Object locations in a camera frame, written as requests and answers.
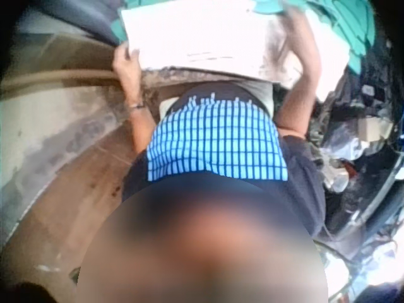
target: hand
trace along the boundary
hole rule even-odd
[[[141,68],[139,64],[139,50],[128,56],[128,43],[118,46],[112,63],[114,71],[118,74],[122,88],[129,105],[140,102]]]
[[[290,49],[299,58],[303,73],[310,77],[319,78],[321,73],[320,54],[304,12],[296,6],[284,4],[286,17],[283,25],[287,31]]]

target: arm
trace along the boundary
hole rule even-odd
[[[127,44],[117,47],[113,67],[124,90],[125,103],[129,109],[129,120],[132,125],[134,150],[138,155],[151,141],[156,123],[149,108],[143,103],[139,52],[135,51],[130,58],[127,58],[127,49]]]
[[[299,58],[303,74],[289,91],[274,122],[280,136],[292,135],[305,139],[321,75],[320,56],[310,24],[303,12],[288,7],[284,24],[290,48]]]

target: bracelet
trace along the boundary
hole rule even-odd
[[[129,105],[128,109],[130,112],[136,110],[136,109],[144,109],[146,107],[146,105],[142,102],[140,104],[133,104],[133,105]]]

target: finger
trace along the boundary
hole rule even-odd
[[[131,53],[131,60],[139,60],[139,49],[134,49]]]
[[[128,43],[124,42],[115,49],[114,59],[116,61],[122,61],[126,58],[126,52],[128,49]]]

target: green cloth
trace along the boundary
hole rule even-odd
[[[312,9],[321,22],[350,46],[349,67],[360,74],[361,57],[376,38],[374,13],[368,0],[288,0],[288,3],[305,10]],[[279,1],[256,0],[254,11],[259,14],[277,14],[283,11]]]

